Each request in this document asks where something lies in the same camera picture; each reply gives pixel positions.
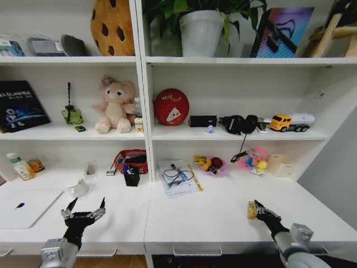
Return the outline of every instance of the white box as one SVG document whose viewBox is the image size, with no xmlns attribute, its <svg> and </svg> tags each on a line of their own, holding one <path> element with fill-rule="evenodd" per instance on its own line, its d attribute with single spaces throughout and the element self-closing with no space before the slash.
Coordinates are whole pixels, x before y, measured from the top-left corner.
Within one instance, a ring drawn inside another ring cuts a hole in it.
<svg viewBox="0 0 357 268">
<path fill-rule="evenodd" d="M 271 155 L 268 161 L 267 169 L 275 177 L 290 176 L 295 164 L 291 162 L 285 155 Z"/>
</svg>

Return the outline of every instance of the toy truck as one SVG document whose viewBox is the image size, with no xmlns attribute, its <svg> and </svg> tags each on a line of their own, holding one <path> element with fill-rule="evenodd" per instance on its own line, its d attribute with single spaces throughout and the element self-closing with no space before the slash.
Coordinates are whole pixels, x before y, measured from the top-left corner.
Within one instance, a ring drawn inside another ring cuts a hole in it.
<svg viewBox="0 0 357 268">
<path fill-rule="evenodd" d="M 309 113 L 276 114 L 273 116 L 269 127 L 281 132 L 305 132 L 314 121 L 314 116 Z"/>
</svg>

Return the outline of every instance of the wooden floor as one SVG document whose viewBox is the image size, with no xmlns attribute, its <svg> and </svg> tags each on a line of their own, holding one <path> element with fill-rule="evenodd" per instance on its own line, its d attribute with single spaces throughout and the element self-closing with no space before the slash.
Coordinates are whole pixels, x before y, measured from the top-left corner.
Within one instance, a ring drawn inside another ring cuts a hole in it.
<svg viewBox="0 0 357 268">
<path fill-rule="evenodd" d="M 111 259 L 77 259 L 75 268 L 147 268 L 145 256 L 127 255 Z"/>
</svg>

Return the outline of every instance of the potted plant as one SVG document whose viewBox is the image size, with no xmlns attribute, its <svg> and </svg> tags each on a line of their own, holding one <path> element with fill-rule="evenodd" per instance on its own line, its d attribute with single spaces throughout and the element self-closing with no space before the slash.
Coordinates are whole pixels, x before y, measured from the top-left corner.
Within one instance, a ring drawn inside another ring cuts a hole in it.
<svg viewBox="0 0 357 268">
<path fill-rule="evenodd" d="M 222 29 L 229 45 L 230 24 L 240 36 L 239 21 L 229 21 L 230 14 L 240 13 L 251 20 L 256 31 L 258 11 L 266 9 L 266 0 L 146 0 L 144 4 L 149 25 L 160 18 L 160 37 L 169 26 L 172 34 L 181 35 L 182 55 L 195 57 L 215 55 Z"/>
</svg>

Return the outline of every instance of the red basket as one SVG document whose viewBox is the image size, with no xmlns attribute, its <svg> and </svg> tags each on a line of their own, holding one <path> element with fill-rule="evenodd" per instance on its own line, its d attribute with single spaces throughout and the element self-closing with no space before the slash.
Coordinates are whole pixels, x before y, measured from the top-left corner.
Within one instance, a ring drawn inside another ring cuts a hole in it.
<svg viewBox="0 0 357 268">
<path fill-rule="evenodd" d="M 139 174 L 146 174 L 148 171 L 147 163 L 130 163 L 130 162 L 125 162 L 125 163 L 120 163 L 120 164 L 118 163 L 119 159 L 125 159 L 126 157 L 133 158 L 133 157 L 142 156 L 142 155 L 146 155 L 146 150 L 139 150 L 139 149 L 123 150 L 120 153 L 118 153 L 118 155 L 114 159 L 115 168 L 118 169 L 120 171 L 120 173 L 123 173 L 124 165 L 130 165 L 130 166 L 134 166 L 134 167 L 138 168 Z"/>
</svg>

